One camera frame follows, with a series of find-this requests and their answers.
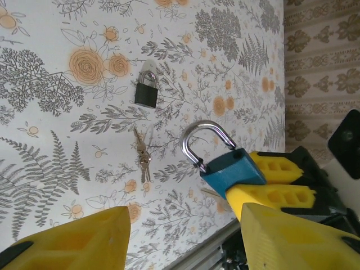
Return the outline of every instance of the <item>padlock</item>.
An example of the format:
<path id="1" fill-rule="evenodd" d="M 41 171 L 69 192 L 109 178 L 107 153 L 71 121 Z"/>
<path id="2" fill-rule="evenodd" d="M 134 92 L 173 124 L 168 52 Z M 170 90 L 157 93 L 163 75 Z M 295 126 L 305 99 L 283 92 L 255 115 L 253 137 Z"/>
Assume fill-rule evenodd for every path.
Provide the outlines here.
<path id="1" fill-rule="evenodd" d="M 189 148 L 189 139 L 201 129 L 210 129 L 225 143 L 231 152 L 219 156 L 204 164 Z M 180 138 L 181 150 L 193 165 L 200 169 L 200 177 L 205 180 L 217 193 L 226 199 L 226 191 L 236 184 L 264 185 L 264 174 L 256 166 L 245 149 L 236 149 L 236 144 L 226 131 L 217 123 L 201 120 L 190 124 Z"/>
<path id="2" fill-rule="evenodd" d="M 154 86 L 144 84 L 146 75 L 149 75 L 152 78 L 152 82 Z M 158 99 L 158 90 L 155 87 L 156 87 L 155 74 L 149 70 L 144 71 L 140 76 L 140 80 L 138 84 L 136 85 L 135 104 L 148 108 L 156 108 L 156 100 Z"/>

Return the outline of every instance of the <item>rose illustration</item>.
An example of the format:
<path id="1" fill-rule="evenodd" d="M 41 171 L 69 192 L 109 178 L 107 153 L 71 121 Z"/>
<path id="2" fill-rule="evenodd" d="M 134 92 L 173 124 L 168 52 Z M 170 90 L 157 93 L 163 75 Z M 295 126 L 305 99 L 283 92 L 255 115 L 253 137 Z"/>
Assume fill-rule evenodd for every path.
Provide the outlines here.
<path id="1" fill-rule="evenodd" d="M 104 62 L 105 68 L 117 77 L 123 77 L 128 74 L 129 62 L 122 54 L 113 55 Z"/>
<path id="2" fill-rule="evenodd" d="M 129 180 L 125 185 L 125 192 L 131 193 L 136 190 L 136 181 L 134 179 Z"/>
<path id="3" fill-rule="evenodd" d="M 233 97 L 228 97 L 227 100 L 226 100 L 226 108 L 228 110 L 232 110 L 234 109 L 234 98 Z"/>
<path id="4" fill-rule="evenodd" d="M 141 214 L 140 204 L 137 202 L 130 203 L 128 205 L 128 209 L 129 209 L 129 215 L 130 215 L 130 222 L 131 223 L 136 222 L 139 219 L 140 214 Z"/>
<path id="5" fill-rule="evenodd" d="M 90 86 L 97 85 L 104 72 L 100 56 L 91 50 L 80 49 L 74 52 L 70 58 L 69 66 L 78 82 Z"/>
<path id="6" fill-rule="evenodd" d="M 222 116 L 225 113 L 225 102 L 222 97 L 216 97 L 213 101 L 214 113 L 217 116 Z"/>
<path id="7" fill-rule="evenodd" d="M 119 38 L 119 31 L 117 28 L 111 26 L 105 29 L 104 37 L 107 41 L 117 41 Z"/>

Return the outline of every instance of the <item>black camera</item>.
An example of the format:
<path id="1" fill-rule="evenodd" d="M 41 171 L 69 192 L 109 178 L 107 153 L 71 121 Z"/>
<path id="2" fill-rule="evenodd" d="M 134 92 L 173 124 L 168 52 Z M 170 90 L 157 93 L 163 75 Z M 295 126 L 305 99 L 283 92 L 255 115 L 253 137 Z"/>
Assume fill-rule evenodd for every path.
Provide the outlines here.
<path id="1" fill-rule="evenodd" d="M 328 148 L 354 179 L 360 178 L 360 112 L 351 110 L 328 141 Z"/>

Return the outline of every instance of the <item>tree illustration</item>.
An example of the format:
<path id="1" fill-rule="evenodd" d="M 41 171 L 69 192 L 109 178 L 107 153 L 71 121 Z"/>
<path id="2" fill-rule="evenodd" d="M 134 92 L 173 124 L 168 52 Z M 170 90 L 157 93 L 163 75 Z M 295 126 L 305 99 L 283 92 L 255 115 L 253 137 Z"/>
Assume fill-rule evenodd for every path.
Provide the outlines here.
<path id="1" fill-rule="evenodd" d="M 264 39 L 261 43 L 257 36 L 253 40 L 249 34 L 245 39 L 245 44 L 242 44 L 238 63 L 248 71 L 260 75 L 262 68 L 269 63 L 268 46 L 265 46 Z"/>
<path id="2" fill-rule="evenodd" d="M 19 153 L 23 163 L 17 169 L 16 164 L 10 164 L 0 171 L 0 222 L 9 214 L 7 209 L 13 208 L 12 236 L 15 240 L 32 212 L 37 219 L 36 224 L 44 226 L 50 207 L 66 190 L 79 194 L 77 183 L 80 178 L 90 181 L 90 168 L 85 168 L 80 159 L 78 143 L 75 143 L 69 159 L 55 132 L 51 133 L 54 143 L 52 157 L 42 155 L 40 148 L 0 137 L 0 141 Z M 44 187 L 37 188 L 33 182 Z"/>
<path id="3" fill-rule="evenodd" d="M 260 0 L 260 8 L 264 11 L 261 15 L 261 25 L 265 31 L 271 30 L 274 34 L 280 31 L 280 20 L 275 14 L 275 8 L 269 0 Z"/>
<path id="4" fill-rule="evenodd" d="M 83 88 L 73 86 L 63 72 L 50 74 L 43 61 L 28 49 L 15 51 L 3 48 L 0 55 L 0 98 L 5 98 L 18 112 L 34 99 L 42 111 L 53 116 L 69 113 L 84 103 Z"/>
<path id="5" fill-rule="evenodd" d="M 211 14 L 201 10 L 196 14 L 195 30 L 202 42 L 207 39 L 211 51 L 223 50 L 228 61 L 236 60 L 239 47 L 236 39 L 241 38 L 239 18 L 230 11 L 211 9 Z"/>
<path id="6" fill-rule="evenodd" d="M 14 110 L 0 105 L 0 124 L 9 125 L 12 119 L 14 119 Z"/>

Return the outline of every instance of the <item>orange flower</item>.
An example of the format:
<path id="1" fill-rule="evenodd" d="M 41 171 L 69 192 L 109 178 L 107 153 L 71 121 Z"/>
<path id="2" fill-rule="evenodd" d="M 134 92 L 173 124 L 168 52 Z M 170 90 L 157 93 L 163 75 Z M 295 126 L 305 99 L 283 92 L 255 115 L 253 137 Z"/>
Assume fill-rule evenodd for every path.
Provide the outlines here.
<path id="1" fill-rule="evenodd" d="M 264 77 L 262 80 L 262 87 L 263 87 L 263 91 L 266 93 L 269 91 L 269 80 L 267 77 Z"/>
<path id="2" fill-rule="evenodd" d="M 185 6 L 187 4 L 187 0 L 176 0 L 180 5 Z"/>
<path id="3" fill-rule="evenodd" d="M 70 70 L 78 82 L 96 85 L 102 79 L 104 66 L 100 56 L 93 52 L 80 49 L 73 53 L 69 61 Z"/>
<path id="4" fill-rule="evenodd" d="M 234 109 L 234 98 L 233 97 L 228 97 L 227 100 L 226 100 L 226 108 L 228 110 L 232 110 Z"/>
<path id="5" fill-rule="evenodd" d="M 158 5 L 168 7 L 171 5 L 171 0 L 155 0 Z"/>
<path id="6" fill-rule="evenodd" d="M 225 113 L 225 102 L 222 97 L 216 97 L 213 101 L 214 113 L 217 116 L 222 116 Z"/>
<path id="7" fill-rule="evenodd" d="M 270 89 L 271 91 L 274 91 L 274 89 L 275 89 L 275 83 L 274 83 L 273 80 L 271 80 L 271 81 L 269 82 L 269 89 Z"/>
<path id="8" fill-rule="evenodd" d="M 16 21 L 10 15 L 0 17 L 0 25 L 6 29 L 11 29 L 16 26 Z"/>
<path id="9" fill-rule="evenodd" d="M 104 61 L 105 68 L 117 77 L 123 77 L 129 72 L 129 62 L 122 54 L 113 55 L 110 60 Z"/>
<path id="10" fill-rule="evenodd" d="M 105 33 L 104 36 L 107 41 L 117 41 L 119 38 L 119 31 L 114 26 L 111 26 L 109 28 L 105 27 Z"/>
<path id="11" fill-rule="evenodd" d="M 231 89 L 231 81 L 230 81 L 230 80 L 226 80 L 226 82 L 225 82 L 225 89 L 226 89 L 226 90 L 230 90 L 230 89 Z"/>
<path id="12" fill-rule="evenodd" d="M 137 202 L 130 203 L 128 205 L 128 209 L 129 209 L 129 215 L 130 215 L 130 222 L 131 223 L 136 222 L 140 218 L 140 215 L 141 215 L 140 204 Z"/>
<path id="13" fill-rule="evenodd" d="M 144 188 L 145 192 L 149 192 L 150 191 L 150 183 L 144 183 L 142 185 L 142 187 Z"/>
<path id="14" fill-rule="evenodd" d="M 134 192 L 135 190 L 136 190 L 136 181 L 134 179 L 131 179 L 125 184 L 125 192 L 131 193 Z"/>
<path id="15" fill-rule="evenodd" d="M 82 218 L 84 216 L 83 207 L 76 204 L 71 209 L 71 217 L 74 219 Z"/>
<path id="16" fill-rule="evenodd" d="M 221 205 L 221 203 L 217 203 L 216 204 L 216 209 L 217 209 L 217 211 L 218 211 L 218 213 L 219 214 L 222 214 L 222 213 L 225 213 L 226 212 L 226 210 L 224 209 L 224 207 Z"/>

